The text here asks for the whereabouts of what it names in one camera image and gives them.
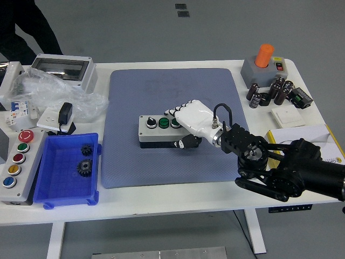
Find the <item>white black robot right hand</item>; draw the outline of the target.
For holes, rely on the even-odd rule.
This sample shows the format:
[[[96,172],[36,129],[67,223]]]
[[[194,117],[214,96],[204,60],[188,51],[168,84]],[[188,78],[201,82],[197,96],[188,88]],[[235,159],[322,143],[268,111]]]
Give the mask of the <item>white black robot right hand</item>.
[[[221,123],[215,113],[199,100],[191,100],[181,106],[165,111],[172,116],[189,134],[174,145],[179,148],[197,147],[203,139],[215,147],[220,146],[223,132]]]

